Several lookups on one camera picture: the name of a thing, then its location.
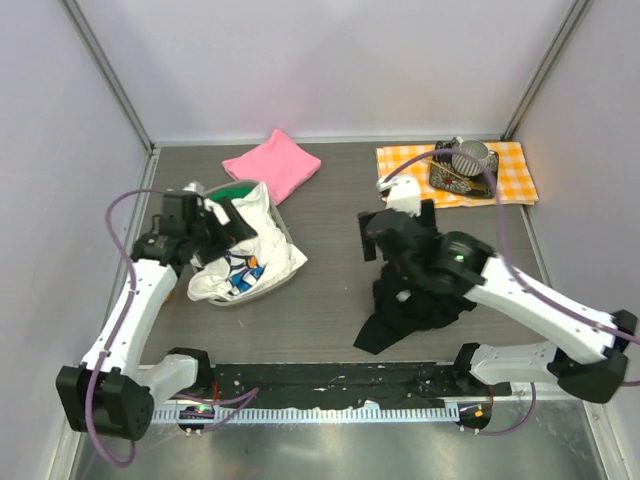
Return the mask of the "orange checkered cloth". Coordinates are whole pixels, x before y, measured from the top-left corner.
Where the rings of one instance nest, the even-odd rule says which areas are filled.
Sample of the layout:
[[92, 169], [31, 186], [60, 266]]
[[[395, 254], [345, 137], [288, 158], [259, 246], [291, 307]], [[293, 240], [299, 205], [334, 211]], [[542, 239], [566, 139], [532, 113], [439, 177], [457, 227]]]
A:
[[[518, 142], [487, 142], [498, 153], [498, 190], [503, 204], [533, 205], [538, 194], [528, 170], [522, 147]], [[378, 177], [383, 178], [411, 158], [433, 150], [434, 144], [383, 146], [376, 149]], [[478, 199], [437, 190], [429, 184], [431, 164], [420, 161], [403, 174], [413, 176], [419, 183], [422, 199], [431, 199], [439, 209], [494, 205], [494, 199]]]

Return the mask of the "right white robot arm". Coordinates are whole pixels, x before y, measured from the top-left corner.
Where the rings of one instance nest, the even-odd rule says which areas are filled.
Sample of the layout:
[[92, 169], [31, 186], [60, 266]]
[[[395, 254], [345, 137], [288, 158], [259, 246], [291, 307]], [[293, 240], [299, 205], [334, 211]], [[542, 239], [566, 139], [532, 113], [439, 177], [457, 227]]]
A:
[[587, 402], [605, 404], [624, 385], [625, 350], [638, 319], [626, 310], [588, 308], [505, 263], [488, 244], [461, 232], [441, 233], [435, 209], [386, 209], [358, 216], [365, 260], [384, 260], [373, 284], [374, 311], [355, 347], [379, 354], [417, 331], [444, 328], [478, 305], [537, 332], [543, 342], [463, 345], [451, 367], [470, 392], [506, 382], [548, 383]]

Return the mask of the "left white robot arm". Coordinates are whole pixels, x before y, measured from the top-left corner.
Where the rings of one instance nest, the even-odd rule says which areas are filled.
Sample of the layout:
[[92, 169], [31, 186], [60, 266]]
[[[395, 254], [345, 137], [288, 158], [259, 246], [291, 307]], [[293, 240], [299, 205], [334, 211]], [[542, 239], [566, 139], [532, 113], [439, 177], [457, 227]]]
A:
[[146, 433], [156, 406], [213, 383], [209, 355], [175, 347], [140, 371], [141, 355], [161, 307], [192, 260], [221, 258], [256, 231], [232, 200], [217, 216], [194, 191], [167, 191], [152, 227], [124, 250], [127, 279], [97, 340], [76, 366], [60, 369], [55, 386], [72, 430], [131, 441]]

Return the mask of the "black t shirt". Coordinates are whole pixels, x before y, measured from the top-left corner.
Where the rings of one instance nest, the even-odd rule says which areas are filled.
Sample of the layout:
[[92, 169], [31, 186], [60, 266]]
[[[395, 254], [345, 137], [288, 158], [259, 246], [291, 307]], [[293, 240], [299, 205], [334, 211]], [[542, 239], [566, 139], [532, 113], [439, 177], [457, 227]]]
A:
[[377, 355], [407, 336], [444, 328], [476, 303], [466, 297], [480, 277], [424, 254], [385, 253], [380, 277], [373, 282], [373, 312], [353, 346]]

